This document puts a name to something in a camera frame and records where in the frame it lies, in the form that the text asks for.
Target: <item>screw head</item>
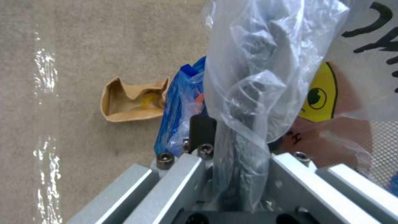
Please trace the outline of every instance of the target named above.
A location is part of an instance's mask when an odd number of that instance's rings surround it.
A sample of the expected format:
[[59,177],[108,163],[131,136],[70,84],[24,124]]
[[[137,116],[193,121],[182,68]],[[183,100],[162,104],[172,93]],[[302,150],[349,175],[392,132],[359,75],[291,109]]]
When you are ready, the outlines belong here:
[[162,152],[156,157],[156,166],[159,169],[170,169],[174,164],[174,155],[169,152]]
[[202,144],[198,147],[198,156],[204,160],[213,158],[213,146],[211,144]]
[[182,140],[182,149],[185,153],[189,153],[189,139],[188,138],[184,138]]

